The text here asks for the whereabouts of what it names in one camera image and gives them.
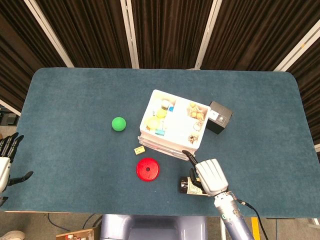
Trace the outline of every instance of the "red lid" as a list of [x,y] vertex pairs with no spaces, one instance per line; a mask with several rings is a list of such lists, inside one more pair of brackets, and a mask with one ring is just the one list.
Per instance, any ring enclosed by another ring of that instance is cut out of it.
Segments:
[[141,159],[136,165],[136,174],[142,181],[151,182],[159,175],[159,164],[150,157]]

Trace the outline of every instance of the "dark curtain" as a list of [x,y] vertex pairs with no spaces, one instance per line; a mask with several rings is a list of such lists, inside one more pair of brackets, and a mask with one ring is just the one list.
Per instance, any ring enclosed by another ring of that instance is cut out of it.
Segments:
[[22,110],[34,73],[65,67],[24,1],[0,0],[0,99]]
[[273,71],[319,19],[319,0],[225,0],[201,69]]
[[120,1],[37,0],[75,67],[131,68]]
[[314,144],[320,144],[320,38],[287,70],[295,77]]
[[139,67],[194,68],[212,0],[132,0]]

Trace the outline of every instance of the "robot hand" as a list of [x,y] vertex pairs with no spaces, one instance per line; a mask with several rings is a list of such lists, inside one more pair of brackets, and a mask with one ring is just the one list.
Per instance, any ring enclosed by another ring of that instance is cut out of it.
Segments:
[[190,169],[192,184],[214,197],[214,206],[218,209],[232,240],[254,240],[237,206],[236,197],[231,191],[228,191],[228,181],[217,159],[198,163],[190,152],[186,150],[182,152],[193,165],[193,168]]
[[[9,179],[11,164],[14,161],[19,143],[24,139],[24,136],[18,132],[11,136],[7,136],[0,140],[0,193],[6,190],[7,186],[22,183],[34,173],[29,171],[25,176]],[[0,207],[7,200],[7,197],[0,197]]]

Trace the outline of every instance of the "white storage box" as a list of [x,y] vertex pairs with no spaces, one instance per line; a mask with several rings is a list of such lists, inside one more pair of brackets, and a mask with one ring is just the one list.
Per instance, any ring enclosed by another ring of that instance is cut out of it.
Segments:
[[210,110],[209,106],[154,90],[140,124],[139,143],[188,160],[182,150],[195,154],[204,135]]

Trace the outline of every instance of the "robotic hand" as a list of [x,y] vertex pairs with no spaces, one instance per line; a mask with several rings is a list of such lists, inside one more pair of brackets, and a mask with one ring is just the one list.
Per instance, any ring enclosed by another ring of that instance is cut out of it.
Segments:
[[[29,171],[25,176],[9,179],[11,164],[14,161],[17,148],[22,139],[24,139],[23,135],[16,138],[18,135],[19,133],[16,132],[11,136],[0,139],[0,193],[4,192],[7,186],[24,182],[34,173]],[[0,207],[7,199],[8,197],[6,196],[0,196]]]
[[228,181],[217,159],[209,159],[198,163],[190,152],[186,150],[182,152],[193,165],[193,168],[190,169],[190,178],[193,185],[214,197],[214,206],[218,209],[232,240],[254,240],[236,201],[250,208],[252,206],[237,199],[231,191],[228,191]]

